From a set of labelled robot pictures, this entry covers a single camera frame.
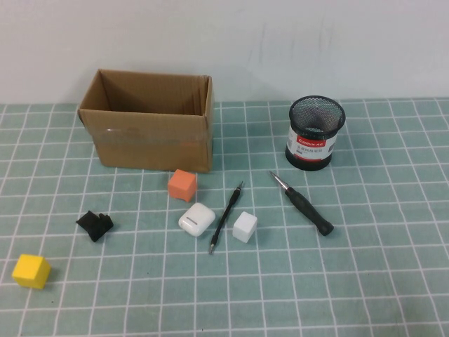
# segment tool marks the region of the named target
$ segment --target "black mesh pen holder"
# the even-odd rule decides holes
[[[323,96],[306,96],[290,108],[286,157],[305,171],[329,165],[338,131],[346,120],[340,104]]]

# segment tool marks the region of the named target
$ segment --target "black screwdriver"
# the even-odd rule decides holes
[[[293,206],[296,207],[302,214],[304,214],[311,222],[313,222],[318,228],[321,235],[326,236],[333,231],[334,226],[324,220],[318,211],[310,204],[309,200],[304,195],[295,191],[288,184],[282,181],[276,174],[270,171],[273,178],[279,183],[279,185],[286,191],[286,196],[290,199]]]

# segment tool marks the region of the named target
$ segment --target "open cardboard box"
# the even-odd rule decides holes
[[[212,168],[209,76],[98,70],[78,114],[105,166]]]

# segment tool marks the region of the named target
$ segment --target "black toy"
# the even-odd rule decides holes
[[[87,231],[94,242],[114,226],[109,216],[101,213],[97,216],[91,211],[84,214],[76,223]]]

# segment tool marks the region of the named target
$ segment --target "white cube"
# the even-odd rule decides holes
[[[234,223],[234,228],[232,228],[232,236],[242,242],[247,243],[251,235],[253,235],[256,225],[257,218],[255,216],[242,212]]]

